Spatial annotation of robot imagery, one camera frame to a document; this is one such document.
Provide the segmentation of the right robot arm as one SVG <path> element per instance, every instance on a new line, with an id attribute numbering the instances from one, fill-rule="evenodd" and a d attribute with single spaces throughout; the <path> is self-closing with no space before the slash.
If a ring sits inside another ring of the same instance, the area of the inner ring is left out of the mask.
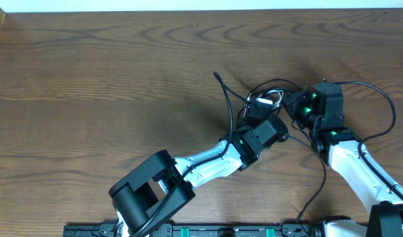
<path id="1" fill-rule="evenodd" d="M 374 160 L 352 129 L 344 125 L 342 82 L 322 82 L 312 91 L 284 95 L 290 118 L 309 129 L 311 148 L 348 183 L 369 213 L 367 226 L 348 217 L 328 217 L 308 236 L 402 236 L 403 186 Z"/>

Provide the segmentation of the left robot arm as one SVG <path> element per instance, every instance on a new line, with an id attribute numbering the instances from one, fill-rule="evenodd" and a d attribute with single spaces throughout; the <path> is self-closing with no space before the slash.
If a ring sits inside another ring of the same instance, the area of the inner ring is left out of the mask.
<path id="1" fill-rule="evenodd" d="M 245 123 L 207 151 L 171 157 L 154 153 L 109 190 L 119 221 L 116 236 L 147 236 L 195 197 L 195 189 L 255 163 L 264 149 L 288 137 L 288 128 L 259 106 Z"/>

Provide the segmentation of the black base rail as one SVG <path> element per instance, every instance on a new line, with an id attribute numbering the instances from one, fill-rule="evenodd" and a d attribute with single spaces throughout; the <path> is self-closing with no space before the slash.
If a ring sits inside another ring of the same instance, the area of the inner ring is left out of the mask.
<path id="1" fill-rule="evenodd" d="M 99 224 L 68 224 L 63 237 L 120 237 L 128 236 L 128 227 L 121 220 Z M 317 224 L 285 221 L 270 225 L 208 225 L 165 223 L 146 234 L 147 237 L 326 237 L 365 236 L 367 227 L 346 216 L 328 217 Z"/>

